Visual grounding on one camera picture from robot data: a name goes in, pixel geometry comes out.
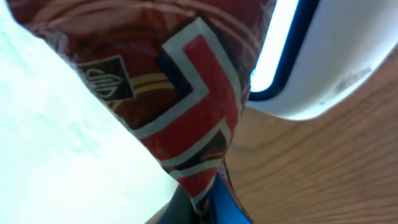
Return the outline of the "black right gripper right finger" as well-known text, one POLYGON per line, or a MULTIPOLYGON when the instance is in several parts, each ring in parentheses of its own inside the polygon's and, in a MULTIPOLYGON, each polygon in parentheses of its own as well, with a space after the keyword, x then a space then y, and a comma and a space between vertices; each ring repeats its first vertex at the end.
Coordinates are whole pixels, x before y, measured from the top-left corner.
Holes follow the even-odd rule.
POLYGON ((210 190, 210 224, 252 224, 233 198, 224 178, 216 175, 210 190))

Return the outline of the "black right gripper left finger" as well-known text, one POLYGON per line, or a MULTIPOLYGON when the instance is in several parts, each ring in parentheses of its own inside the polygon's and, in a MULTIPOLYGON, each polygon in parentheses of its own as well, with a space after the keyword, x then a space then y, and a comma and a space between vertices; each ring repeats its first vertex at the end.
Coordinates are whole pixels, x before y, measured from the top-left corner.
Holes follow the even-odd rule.
POLYGON ((165 212, 156 224, 200 224, 187 191, 178 186, 165 212))

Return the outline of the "red Top chocolate bar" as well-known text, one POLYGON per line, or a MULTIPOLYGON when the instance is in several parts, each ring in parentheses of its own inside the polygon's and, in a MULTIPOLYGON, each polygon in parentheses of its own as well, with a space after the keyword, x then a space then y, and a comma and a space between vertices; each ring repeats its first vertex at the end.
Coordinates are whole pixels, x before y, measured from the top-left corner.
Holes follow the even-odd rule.
POLYGON ((189 194, 208 192, 250 92, 275 1, 16 0, 13 18, 80 74, 189 194))

